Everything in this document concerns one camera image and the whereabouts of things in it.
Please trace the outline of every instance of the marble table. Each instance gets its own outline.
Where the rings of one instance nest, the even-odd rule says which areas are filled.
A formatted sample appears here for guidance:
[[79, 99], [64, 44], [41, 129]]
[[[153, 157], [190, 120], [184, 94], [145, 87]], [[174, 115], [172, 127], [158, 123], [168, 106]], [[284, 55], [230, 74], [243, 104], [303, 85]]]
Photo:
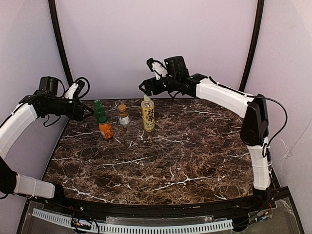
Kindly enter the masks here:
[[[253, 171], [239, 137], [242, 119], [206, 100], [155, 99], [156, 128], [144, 131], [141, 100], [103, 100], [114, 138], [95, 117], [70, 121], [44, 180], [67, 197], [119, 204], [190, 204], [252, 194]], [[93, 107], [93, 101], [85, 101]], [[117, 107], [131, 119], [127, 133]]]

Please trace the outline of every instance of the yellow label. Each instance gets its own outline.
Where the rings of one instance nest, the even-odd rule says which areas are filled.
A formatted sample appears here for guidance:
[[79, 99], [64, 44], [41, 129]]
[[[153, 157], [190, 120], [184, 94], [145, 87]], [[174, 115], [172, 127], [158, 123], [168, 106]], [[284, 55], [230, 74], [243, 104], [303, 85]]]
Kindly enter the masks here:
[[142, 116], [144, 122], [144, 129], [151, 131], [155, 128], [154, 107], [142, 107]]

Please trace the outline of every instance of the black metal frame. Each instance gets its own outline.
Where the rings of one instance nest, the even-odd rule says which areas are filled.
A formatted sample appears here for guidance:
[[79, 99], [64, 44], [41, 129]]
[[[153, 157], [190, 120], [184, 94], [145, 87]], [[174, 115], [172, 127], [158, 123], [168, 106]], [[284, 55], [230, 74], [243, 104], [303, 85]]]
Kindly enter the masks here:
[[71, 86], [74, 83], [72, 73], [69, 68], [69, 63], [67, 60], [67, 56], [65, 53], [65, 48], [64, 48], [64, 43], [62, 39], [62, 34], [60, 32], [60, 27], [59, 27], [59, 20], [58, 20], [58, 14], [57, 14], [57, 9], [55, 5], [55, 0], [49, 0], [49, 8], [50, 8], [50, 15], [51, 15], [51, 21], [53, 25], [53, 30], [54, 30], [54, 36], [55, 40], [58, 45], [58, 52], [59, 52], [59, 57], [63, 65], [63, 69], [66, 75], [66, 79], [68, 82], [68, 85]]
[[249, 72], [252, 67], [252, 63], [254, 59], [254, 53], [255, 53], [256, 46], [257, 46], [258, 37], [259, 37], [263, 6], [264, 6], [264, 0], [258, 0], [258, 6], [257, 6], [257, 11], [256, 11], [254, 26], [253, 26], [252, 40], [250, 42], [250, 47], [249, 47], [249, 52], [247, 56], [247, 61], [246, 61], [243, 77], [239, 86], [239, 91], [242, 91], [242, 92], [245, 91], [245, 87], [246, 87], [247, 80], [249, 77]]
[[[274, 201], [278, 201], [284, 198], [289, 198], [294, 211], [296, 221], [301, 234], [304, 234], [303, 227], [299, 218], [298, 211], [294, 204], [293, 198], [288, 187], [281, 188], [278, 184], [277, 178], [273, 173], [273, 182], [276, 186], [276, 193]], [[198, 204], [188, 205], [122, 205], [122, 204], [110, 204], [103, 202], [90, 202], [78, 199], [66, 198], [66, 203], [70, 204], [74, 209], [83, 208], [83, 211], [90, 215], [92, 218], [97, 220], [105, 221], [107, 217], [127, 217], [127, 218], [184, 218], [184, 217], [198, 217], [213, 215], [214, 219], [227, 218], [232, 219], [234, 224], [241, 222], [242, 220], [248, 219], [248, 214], [253, 212], [252, 208], [242, 209], [236, 206], [248, 206], [250, 201], [253, 199], [252, 196], [246, 196], [236, 199], [206, 202]], [[71, 209], [65, 209], [52, 202], [46, 202], [44, 199], [32, 199], [35, 202], [44, 204], [44, 208], [50, 211], [60, 212], [63, 214], [72, 215]], [[23, 227], [23, 222], [27, 215], [29, 206], [29, 200], [26, 202], [22, 218], [19, 222], [19, 228], [17, 233], [20, 234]], [[82, 213], [76, 212], [76, 218], [85, 218]]]

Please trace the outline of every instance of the white cable tray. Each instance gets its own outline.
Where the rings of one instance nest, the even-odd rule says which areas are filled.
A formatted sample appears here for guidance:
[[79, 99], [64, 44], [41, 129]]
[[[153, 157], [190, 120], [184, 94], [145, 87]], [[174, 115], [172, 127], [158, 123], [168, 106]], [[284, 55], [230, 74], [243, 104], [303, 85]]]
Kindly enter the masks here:
[[[32, 216], [66, 228], [72, 228], [70, 226], [72, 218], [69, 215], [55, 214], [47, 210], [34, 208]], [[101, 234], [205, 234], [231, 230], [233, 228], [231, 219], [214, 223], [164, 227], [124, 226], [101, 222], [97, 223]], [[94, 222], [89, 232], [98, 233], [97, 226]]]

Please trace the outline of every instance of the green bottle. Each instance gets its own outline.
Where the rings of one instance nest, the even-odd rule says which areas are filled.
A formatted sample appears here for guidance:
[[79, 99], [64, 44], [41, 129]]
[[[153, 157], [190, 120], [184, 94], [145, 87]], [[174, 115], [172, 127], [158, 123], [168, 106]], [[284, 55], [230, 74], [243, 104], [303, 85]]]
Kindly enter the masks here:
[[94, 114], [96, 115], [97, 123], [99, 123], [99, 118], [106, 117], [105, 109], [99, 100], [94, 101]]

